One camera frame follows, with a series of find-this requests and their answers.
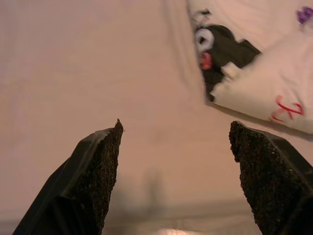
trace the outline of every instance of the purple design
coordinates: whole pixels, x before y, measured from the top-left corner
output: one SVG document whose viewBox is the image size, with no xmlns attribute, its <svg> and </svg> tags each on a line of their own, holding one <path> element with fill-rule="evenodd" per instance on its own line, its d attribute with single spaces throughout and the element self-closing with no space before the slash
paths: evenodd
<svg viewBox="0 0 313 235">
<path fill-rule="evenodd" d="M 301 24 L 304 24 L 309 20 L 310 17 L 313 16 L 313 8 L 304 6 L 302 11 L 297 11 L 298 21 Z"/>
</svg>

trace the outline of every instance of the white sheet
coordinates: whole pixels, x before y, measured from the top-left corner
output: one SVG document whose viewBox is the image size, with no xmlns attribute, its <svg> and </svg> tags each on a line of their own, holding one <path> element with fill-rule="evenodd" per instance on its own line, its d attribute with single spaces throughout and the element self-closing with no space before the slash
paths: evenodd
<svg viewBox="0 0 313 235">
<path fill-rule="evenodd" d="M 201 76 L 185 3 L 167 3 L 1 1 L 14 16 L 0 81 L 1 232 L 80 139 L 117 118 L 125 133 L 109 216 L 224 201 L 248 210 L 229 150 L 237 118 L 193 92 Z M 301 134 L 272 132 L 310 156 Z"/>
<path fill-rule="evenodd" d="M 244 68 L 236 60 L 223 64 L 223 81 L 212 91 L 207 90 L 214 97 L 214 103 L 251 117 L 271 120 L 313 134 L 313 97 L 309 85 L 313 79 L 313 40 L 310 23 L 300 26 L 296 15 L 304 6 L 313 6 L 313 1 L 189 2 L 195 26 L 221 24 L 233 31 L 237 42 L 247 39 L 263 52 Z M 209 16 L 199 14 L 207 9 Z M 212 32 L 208 28 L 195 32 L 199 55 L 216 54 L 213 42 L 216 46 L 218 43 L 214 41 L 216 34 Z M 200 43 L 201 38 L 206 38 L 206 43 Z M 206 83 L 214 80 L 205 74 L 203 71 Z"/>
</svg>

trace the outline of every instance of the red plush nose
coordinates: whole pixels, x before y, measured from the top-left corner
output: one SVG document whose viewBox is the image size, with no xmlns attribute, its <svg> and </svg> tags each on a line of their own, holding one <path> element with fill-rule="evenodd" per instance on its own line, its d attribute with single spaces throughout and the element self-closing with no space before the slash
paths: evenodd
<svg viewBox="0 0 313 235">
<path fill-rule="evenodd" d="M 200 59 L 200 66 L 203 70 L 209 70 L 212 67 L 212 57 L 209 53 L 204 52 Z"/>
</svg>

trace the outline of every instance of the plush toy eye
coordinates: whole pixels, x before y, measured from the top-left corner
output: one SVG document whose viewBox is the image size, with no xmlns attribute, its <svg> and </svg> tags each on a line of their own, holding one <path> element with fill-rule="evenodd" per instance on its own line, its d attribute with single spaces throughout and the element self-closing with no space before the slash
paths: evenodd
<svg viewBox="0 0 313 235">
<path fill-rule="evenodd" d="M 214 35 L 210 30 L 206 28 L 199 29 L 195 36 L 199 53 L 210 50 L 213 47 Z"/>
</svg>

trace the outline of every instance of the bed sheet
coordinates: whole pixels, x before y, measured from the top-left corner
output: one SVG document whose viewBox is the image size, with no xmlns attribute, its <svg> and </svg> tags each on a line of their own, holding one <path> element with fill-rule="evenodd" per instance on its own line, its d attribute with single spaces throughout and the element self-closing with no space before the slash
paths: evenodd
<svg viewBox="0 0 313 235">
<path fill-rule="evenodd" d="M 235 119 L 310 156 L 301 133 L 207 107 L 194 92 L 203 87 L 184 1 L 0 4 L 10 12 L 2 28 L 10 46 L 1 58 L 0 233 L 12 232 L 80 139 L 117 118 L 125 133 L 109 218 L 188 206 L 249 212 L 229 149 Z"/>
</svg>

